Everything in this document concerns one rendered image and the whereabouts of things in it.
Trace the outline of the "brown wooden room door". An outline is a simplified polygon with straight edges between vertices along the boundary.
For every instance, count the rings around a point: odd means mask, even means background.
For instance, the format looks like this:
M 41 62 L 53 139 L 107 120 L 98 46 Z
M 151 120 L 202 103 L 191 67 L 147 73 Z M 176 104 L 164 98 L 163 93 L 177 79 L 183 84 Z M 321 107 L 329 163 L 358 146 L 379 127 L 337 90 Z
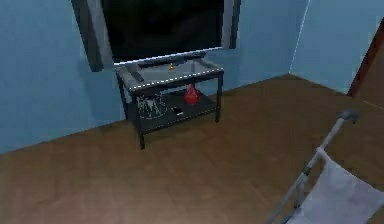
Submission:
M 377 52 L 379 51 L 380 45 L 384 42 L 384 17 L 381 18 L 378 28 L 373 36 L 372 41 L 363 57 L 363 60 L 359 66 L 359 69 L 350 85 L 350 88 L 347 92 L 349 97 L 354 97 L 360 87 L 364 79 L 366 78 L 370 66 L 373 63 L 373 60 L 376 57 Z

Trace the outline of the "black glass-top television stand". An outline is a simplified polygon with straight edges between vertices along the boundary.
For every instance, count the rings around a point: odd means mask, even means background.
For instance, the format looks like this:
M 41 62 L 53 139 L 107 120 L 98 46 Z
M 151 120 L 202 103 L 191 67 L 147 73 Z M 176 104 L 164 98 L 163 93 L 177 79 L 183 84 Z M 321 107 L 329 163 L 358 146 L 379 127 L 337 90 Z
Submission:
M 174 70 L 169 70 L 170 63 Z M 203 58 L 184 61 L 164 60 L 154 64 L 121 65 L 115 68 L 125 118 L 132 122 L 141 148 L 145 147 L 144 136 L 157 130 L 174 126 L 210 113 L 215 120 L 221 117 L 224 69 Z M 195 105 L 184 100 L 191 84 L 200 91 Z M 143 119 L 139 115 L 138 98 L 142 95 L 161 94 L 167 112 L 156 119 Z M 175 115 L 172 107 L 179 107 L 184 114 Z

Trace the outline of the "red vase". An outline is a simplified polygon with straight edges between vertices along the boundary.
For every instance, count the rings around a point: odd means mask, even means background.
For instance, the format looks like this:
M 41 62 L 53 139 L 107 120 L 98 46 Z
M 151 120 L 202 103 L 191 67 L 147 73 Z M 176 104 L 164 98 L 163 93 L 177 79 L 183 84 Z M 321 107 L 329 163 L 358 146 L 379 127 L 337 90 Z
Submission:
M 184 94 L 184 100 L 189 105 L 195 105 L 200 99 L 200 91 L 191 84 Z

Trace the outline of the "grey frame white cloth chair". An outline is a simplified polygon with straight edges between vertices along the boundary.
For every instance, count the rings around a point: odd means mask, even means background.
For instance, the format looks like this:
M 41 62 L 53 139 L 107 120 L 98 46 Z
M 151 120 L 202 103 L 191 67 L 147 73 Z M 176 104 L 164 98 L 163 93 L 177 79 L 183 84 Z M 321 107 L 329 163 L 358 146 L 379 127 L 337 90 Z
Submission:
M 290 186 L 265 224 L 368 224 L 384 207 L 384 192 L 359 179 L 335 162 L 326 147 L 342 125 L 355 123 L 359 113 L 344 110 L 310 161 Z M 316 183 L 304 195 L 304 188 L 314 164 L 322 159 Z

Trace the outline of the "black flat television set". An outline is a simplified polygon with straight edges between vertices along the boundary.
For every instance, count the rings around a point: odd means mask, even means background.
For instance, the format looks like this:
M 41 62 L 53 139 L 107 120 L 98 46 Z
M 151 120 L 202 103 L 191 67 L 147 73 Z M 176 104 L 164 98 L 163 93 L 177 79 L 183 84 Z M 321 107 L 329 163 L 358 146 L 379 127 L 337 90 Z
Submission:
M 69 1 L 93 72 L 237 47 L 242 0 Z

